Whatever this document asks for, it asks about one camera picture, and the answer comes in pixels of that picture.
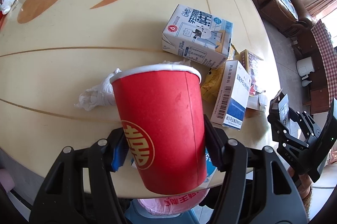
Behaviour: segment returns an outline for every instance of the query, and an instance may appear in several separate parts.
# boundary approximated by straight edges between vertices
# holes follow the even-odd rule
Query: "checkered curtain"
[[[329,105],[333,98],[337,99],[337,53],[332,46],[330,35],[321,20],[311,29],[321,53],[328,82]]]

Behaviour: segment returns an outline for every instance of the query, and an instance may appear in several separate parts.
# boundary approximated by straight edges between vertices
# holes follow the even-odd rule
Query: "pink plastic bag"
[[[138,202],[154,216],[170,216],[184,213],[197,206],[205,198],[208,191],[209,189],[204,189],[185,195],[138,199]]]
[[[0,184],[6,193],[15,187],[14,181],[6,169],[0,169]]]

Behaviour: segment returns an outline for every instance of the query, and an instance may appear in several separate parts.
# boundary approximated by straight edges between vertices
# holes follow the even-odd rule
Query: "yellow tabletop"
[[[265,60],[263,88],[280,89],[274,55],[251,0],[17,0],[0,30],[0,146],[13,159],[46,176],[65,146],[80,149],[121,126],[115,106],[87,112],[74,107],[83,90],[115,68],[178,61],[162,51],[161,33],[178,4],[233,22],[232,42]],[[203,80],[208,68],[197,63]],[[210,117],[213,105],[204,104]],[[267,113],[245,116],[240,131],[225,131],[248,147],[272,144]],[[128,155],[112,174],[119,197],[151,198]],[[210,187],[222,183],[218,172]],[[88,172],[85,189],[89,190]]]

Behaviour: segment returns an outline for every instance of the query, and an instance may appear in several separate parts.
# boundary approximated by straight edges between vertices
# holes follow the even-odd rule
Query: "blue stool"
[[[124,215],[133,224],[199,224],[193,209],[173,216],[153,216],[136,199],[131,201]]]

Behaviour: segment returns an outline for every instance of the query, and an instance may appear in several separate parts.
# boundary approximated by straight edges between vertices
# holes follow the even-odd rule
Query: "white appliance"
[[[308,78],[310,72],[314,72],[314,63],[311,57],[297,61],[296,63],[297,72],[302,77],[302,79]]]

